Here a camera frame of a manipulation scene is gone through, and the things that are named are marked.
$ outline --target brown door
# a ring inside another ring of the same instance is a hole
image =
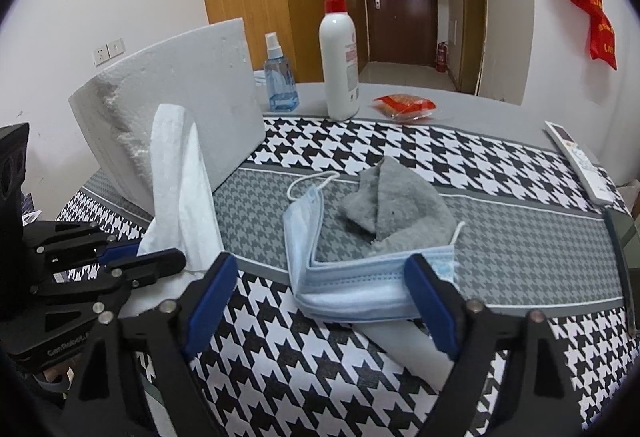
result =
[[[367,0],[372,61],[435,65],[438,0]]]

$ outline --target blue spray bottle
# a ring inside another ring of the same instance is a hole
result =
[[[300,99],[289,59],[283,55],[276,33],[268,32],[264,37],[267,41],[264,77],[267,81],[271,112],[290,112],[298,106]]]

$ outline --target remote control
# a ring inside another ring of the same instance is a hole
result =
[[[602,178],[596,167],[591,163],[587,155],[575,143],[573,138],[560,125],[551,122],[546,123],[546,131],[556,141],[560,150],[571,163],[571,167],[578,174],[582,186],[587,190],[587,195],[594,204],[605,205],[613,202],[613,194],[609,191],[607,183]]]

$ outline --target bottle label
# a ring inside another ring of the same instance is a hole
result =
[[[354,43],[345,46],[347,58],[347,89],[349,91],[349,101],[358,99],[358,49]]]

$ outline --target blue gripper pad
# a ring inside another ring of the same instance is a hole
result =
[[[186,343],[182,348],[182,355],[187,361],[191,361],[196,354],[207,348],[222,319],[226,303],[236,288],[238,281],[236,258],[228,253],[221,253],[221,255],[225,257],[222,264],[217,265],[216,260],[212,266],[218,267],[218,272],[200,297],[187,322]]]
[[[422,261],[424,265],[428,265],[424,259]],[[432,279],[438,280],[433,271],[431,275]],[[456,320],[422,270],[422,263],[414,255],[407,258],[404,264],[404,281],[436,348],[455,361],[460,354],[460,345],[456,339]]]
[[[132,258],[138,254],[138,247],[140,245],[140,239],[131,240],[126,242],[115,242],[107,245],[98,257],[98,262],[101,265],[107,265],[108,263],[120,260],[121,258]]]

